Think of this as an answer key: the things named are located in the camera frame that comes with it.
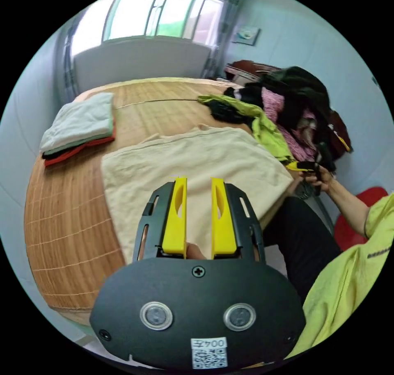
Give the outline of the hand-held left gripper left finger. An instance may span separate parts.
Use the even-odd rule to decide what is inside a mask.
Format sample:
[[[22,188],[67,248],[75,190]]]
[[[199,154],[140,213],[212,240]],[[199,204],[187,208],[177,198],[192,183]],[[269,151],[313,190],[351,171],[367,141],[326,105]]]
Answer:
[[[165,254],[186,254],[187,178],[177,177],[170,196],[162,240]]]

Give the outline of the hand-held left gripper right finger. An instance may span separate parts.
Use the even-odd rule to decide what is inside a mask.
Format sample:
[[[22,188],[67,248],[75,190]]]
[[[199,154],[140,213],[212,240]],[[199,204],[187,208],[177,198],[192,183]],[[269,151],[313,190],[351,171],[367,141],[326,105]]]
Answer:
[[[229,201],[223,179],[211,179],[211,255],[233,256],[237,251]]]

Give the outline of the person's right hand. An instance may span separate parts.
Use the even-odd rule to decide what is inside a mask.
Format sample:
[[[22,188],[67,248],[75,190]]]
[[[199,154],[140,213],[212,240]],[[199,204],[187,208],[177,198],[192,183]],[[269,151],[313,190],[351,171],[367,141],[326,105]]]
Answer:
[[[324,167],[319,166],[319,172],[303,172],[300,176],[304,181],[311,184],[313,187],[318,188],[321,192],[328,192],[332,181],[333,175]]]

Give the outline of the person's left hand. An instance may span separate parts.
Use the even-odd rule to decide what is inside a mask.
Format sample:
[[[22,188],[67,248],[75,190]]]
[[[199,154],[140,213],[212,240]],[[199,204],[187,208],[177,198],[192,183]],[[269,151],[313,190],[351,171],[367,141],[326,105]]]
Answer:
[[[192,260],[204,260],[206,257],[202,254],[200,248],[192,243],[187,243],[186,258]]]

